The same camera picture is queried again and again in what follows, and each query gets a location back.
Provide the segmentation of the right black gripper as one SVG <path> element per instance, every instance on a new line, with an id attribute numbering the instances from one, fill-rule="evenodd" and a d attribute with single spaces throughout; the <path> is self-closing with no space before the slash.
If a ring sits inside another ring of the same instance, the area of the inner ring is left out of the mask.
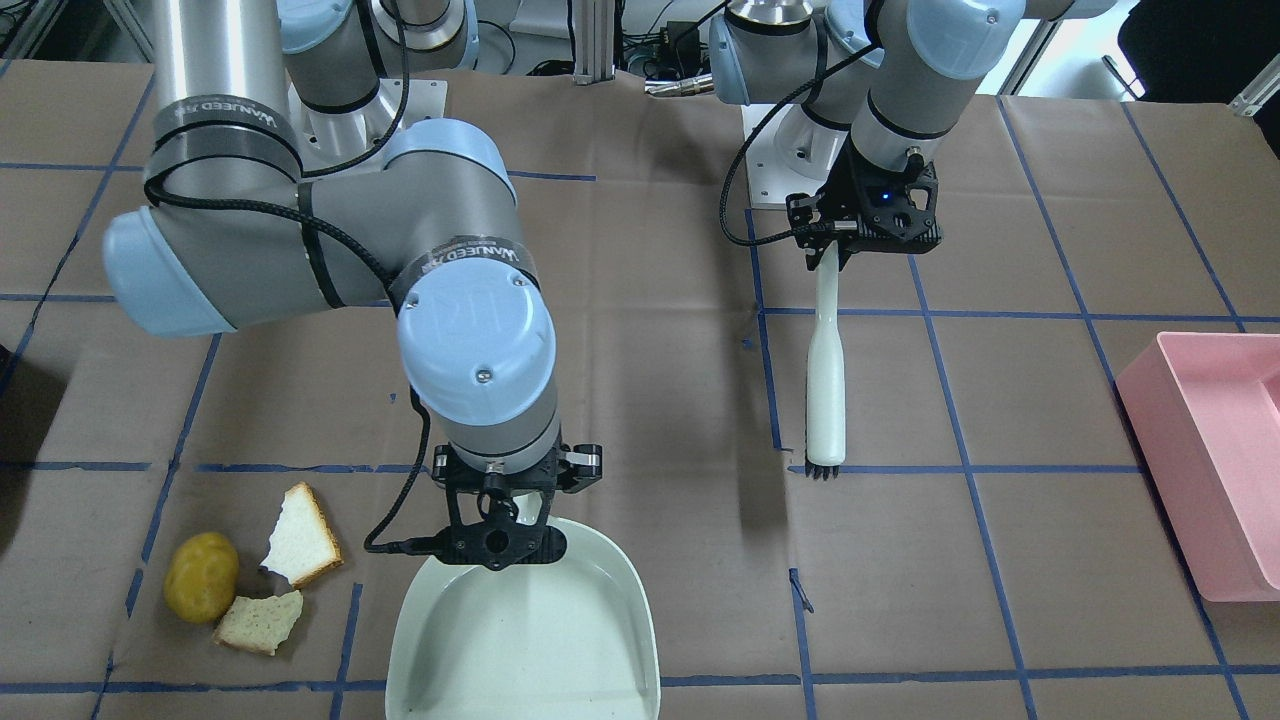
<path id="1" fill-rule="evenodd" d="M 445 491 L 449 525 L 431 538 L 431 555 L 448 565 L 500 571 L 562 560 L 568 541 L 549 524 L 558 492 L 577 493 L 603 474 L 599 445 L 553 446 L 516 473 L 476 469 L 449 445 L 435 447 L 433 479 Z"/>

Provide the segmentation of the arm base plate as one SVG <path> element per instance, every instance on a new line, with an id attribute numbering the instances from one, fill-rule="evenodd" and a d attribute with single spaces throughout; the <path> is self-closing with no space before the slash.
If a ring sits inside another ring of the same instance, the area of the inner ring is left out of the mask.
<path id="1" fill-rule="evenodd" d="M 343 114 L 314 110 L 301 102 L 288 86 L 289 122 L 305 170 L 319 170 L 349 161 L 366 152 L 390 127 L 399 106 L 401 79 L 381 79 L 378 94 L 364 108 Z M 445 115 L 448 83 L 443 79 L 411 79 L 408 101 L 398 127 Z"/>
<path id="2" fill-rule="evenodd" d="M 742 164 L 751 208 L 783 210 L 787 196 L 814 195 L 847 135 L 815 122 L 799 105 L 787 105 L 751 142 Z"/>

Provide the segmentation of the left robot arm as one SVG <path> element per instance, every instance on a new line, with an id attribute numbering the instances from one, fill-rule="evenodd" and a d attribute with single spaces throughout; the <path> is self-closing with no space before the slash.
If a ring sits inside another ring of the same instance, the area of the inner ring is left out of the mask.
<path id="1" fill-rule="evenodd" d="M 859 252 L 924 254 L 936 218 L 934 155 L 1025 19 L 1089 19 L 1107 1 L 730 1 L 710 22 L 716 95 L 795 106 L 840 133 L 820 187 L 785 200 L 788 236 L 815 270 Z"/>

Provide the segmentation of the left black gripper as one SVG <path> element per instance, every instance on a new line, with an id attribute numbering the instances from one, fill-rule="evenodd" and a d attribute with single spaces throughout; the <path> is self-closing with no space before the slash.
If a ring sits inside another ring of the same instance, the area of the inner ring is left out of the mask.
<path id="1" fill-rule="evenodd" d="M 809 272 L 831 245 L 837 246 L 840 272 L 856 252 L 929 252 L 943 240 L 934 217 L 937 193 L 934 163 L 919 152 L 909 152 L 904 170 L 886 170 L 846 140 L 813 196 L 786 197 L 790 234 Z"/>

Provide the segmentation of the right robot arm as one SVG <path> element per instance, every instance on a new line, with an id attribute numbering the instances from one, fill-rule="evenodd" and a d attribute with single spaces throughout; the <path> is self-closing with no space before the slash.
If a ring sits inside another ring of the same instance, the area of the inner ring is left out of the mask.
<path id="1" fill-rule="evenodd" d="M 447 439 L 413 470 L 430 462 L 449 523 L 385 543 L 375 527 L 366 551 L 493 571 L 558 562 L 553 500 L 599 480 L 603 452 L 562 441 L 556 328 L 497 145 L 463 120 L 393 117 L 349 161 L 305 165 L 291 104 L 375 102 L 376 20 L 396 22 L 403 53 L 408 32 L 436 27 L 390 1 L 161 3 L 147 205 L 109 224 L 105 274 L 161 337 L 387 299 L 410 401 Z"/>

